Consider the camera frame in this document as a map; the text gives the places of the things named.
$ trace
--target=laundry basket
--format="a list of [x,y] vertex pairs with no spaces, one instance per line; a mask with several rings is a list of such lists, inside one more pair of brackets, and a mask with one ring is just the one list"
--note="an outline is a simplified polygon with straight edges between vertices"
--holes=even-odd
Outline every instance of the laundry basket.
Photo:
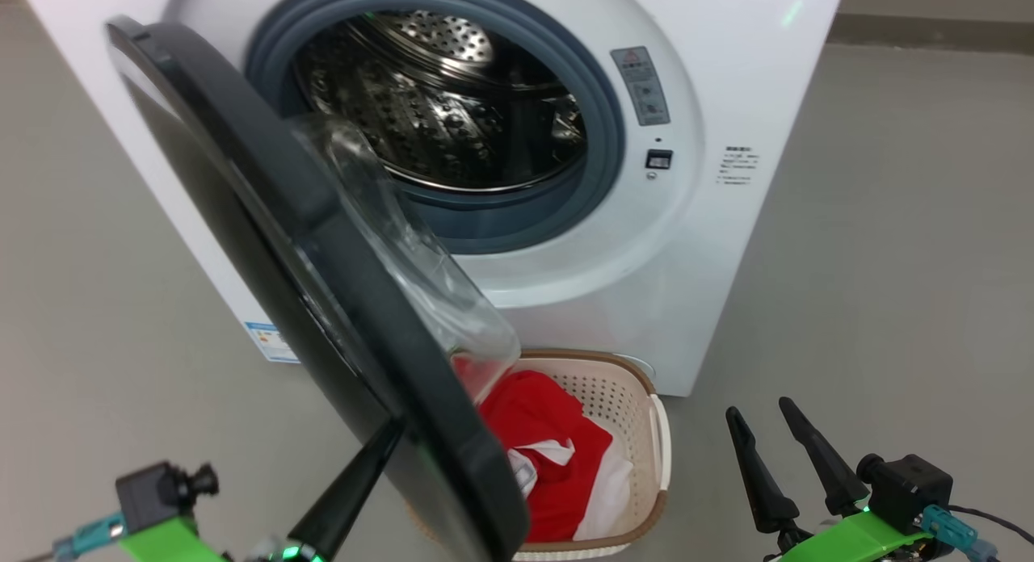
[[[649,532],[667,501],[671,434],[653,385],[631,361],[576,349],[525,349],[511,372],[523,371],[549,375],[581,401],[585,416],[609,423],[621,437],[633,469],[629,505],[610,537],[526,543],[514,560],[584,560],[624,551]],[[427,527],[417,523],[433,539]]]

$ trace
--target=gray floor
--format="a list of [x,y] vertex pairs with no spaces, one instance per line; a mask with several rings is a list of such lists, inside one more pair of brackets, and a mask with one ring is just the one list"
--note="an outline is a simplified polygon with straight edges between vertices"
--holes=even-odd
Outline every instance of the gray floor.
[[[201,527],[243,554],[355,440],[299,368],[263,361],[27,11],[0,7],[0,59],[7,558],[113,510],[115,476],[160,459],[217,466]],[[919,452],[954,476],[956,502],[1034,528],[1032,84],[1029,58],[824,53],[693,397],[667,403],[667,514],[620,560],[773,550],[750,521],[731,404],[802,525],[824,518],[781,394],[849,462]],[[977,526],[1002,560],[1032,558]],[[445,558],[384,485],[339,559]]]

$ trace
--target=label sticker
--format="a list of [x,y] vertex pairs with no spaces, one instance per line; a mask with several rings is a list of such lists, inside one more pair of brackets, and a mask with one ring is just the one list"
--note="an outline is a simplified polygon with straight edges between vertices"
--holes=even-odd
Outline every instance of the label sticker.
[[653,69],[649,52],[645,46],[631,46],[625,50],[610,52],[610,57],[617,63],[629,94],[632,95],[632,105],[636,108],[639,125],[668,124],[668,102],[661,90],[661,80]]
[[298,364],[298,356],[292,351],[287,342],[284,342],[280,331],[276,330],[273,323],[244,322],[248,327],[251,340],[258,345],[262,353],[270,363],[291,363]]
[[760,154],[755,153],[750,146],[727,146],[722,154],[722,163],[718,167],[717,184],[728,184],[732,187],[742,187],[754,183],[754,173],[761,161]]

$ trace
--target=cable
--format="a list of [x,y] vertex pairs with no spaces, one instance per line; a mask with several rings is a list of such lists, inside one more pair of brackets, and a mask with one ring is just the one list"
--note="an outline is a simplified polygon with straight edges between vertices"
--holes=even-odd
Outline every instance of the cable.
[[53,552],[48,552],[47,554],[39,554],[31,558],[26,558],[25,560],[19,560],[18,562],[47,562],[54,558]]
[[1008,520],[1002,520],[1001,518],[998,518],[997,516],[993,516],[991,513],[986,513],[985,511],[980,511],[979,509],[973,509],[972,507],[962,507],[962,506],[959,506],[959,505],[949,505],[948,506],[948,510],[950,510],[950,511],[957,511],[959,513],[969,513],[971,516],[976,516],[977,518],[983,518],[985,520],[991,520],[992,522],[998,524],[999,526],[1002,526],[1003,528],[1008,528],[1009,530],[1012,530],[1012,532],[1018,533],[1020,536],[1023,537],[1025,540],[1027,540],[1027,541],[1029,541],[1031,543],[1034,543],[1034,534],[1031,534],[1027,530],[1021,528],[1020,526],[1016,526],[1015,524],[1013,524],[1012,522],[1009,522]]

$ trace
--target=red clothing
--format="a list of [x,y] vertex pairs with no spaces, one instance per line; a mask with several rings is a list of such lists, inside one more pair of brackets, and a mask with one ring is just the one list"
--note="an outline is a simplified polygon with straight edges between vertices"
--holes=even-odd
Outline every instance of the red clothing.
[[582,415],[578,399],[553,379],[535,372],[503,378],[478,408],[503,446],[513,449],[547,440],[570,440],[574,456],[558,465],[539,451],[516,449],[530,459],[539,480],[527,497],[531,513],[529,542],[568,541],[585,517],[600,460],[611,436]]

